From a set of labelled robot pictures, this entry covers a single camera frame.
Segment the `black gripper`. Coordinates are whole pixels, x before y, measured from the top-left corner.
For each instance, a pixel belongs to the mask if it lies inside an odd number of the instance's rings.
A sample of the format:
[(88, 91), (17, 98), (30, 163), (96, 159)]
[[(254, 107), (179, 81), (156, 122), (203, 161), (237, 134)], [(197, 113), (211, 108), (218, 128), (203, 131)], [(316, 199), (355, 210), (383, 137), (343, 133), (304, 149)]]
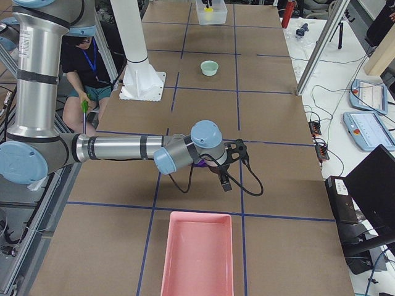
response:
[(208, 161), (209, 170), (218, 175), (220, 184), (224, 191), (231, 191), (232, 186), (228, 177), (229, 163), (223, 163), (221, 165), (215, 164), (213, 161)]

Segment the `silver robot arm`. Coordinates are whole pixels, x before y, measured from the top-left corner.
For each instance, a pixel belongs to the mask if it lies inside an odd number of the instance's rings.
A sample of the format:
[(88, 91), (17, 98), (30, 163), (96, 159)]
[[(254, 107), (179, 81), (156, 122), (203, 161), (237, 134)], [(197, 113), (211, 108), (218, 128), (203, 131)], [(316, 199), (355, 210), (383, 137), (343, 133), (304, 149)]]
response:
[(1, 144), (1, 175), (30, 184), (67, 165), (87, 160), (153, 160), (164, 174), (205, 161), (225, 191), (232, 151), (218, 126), (197, 122), (189, 135), (106, 138), (59, 133), (54, 127), (62, 37), (93, 36), (93, 1), (14, 1), (19, 21), (19, 63), (14, 124)]

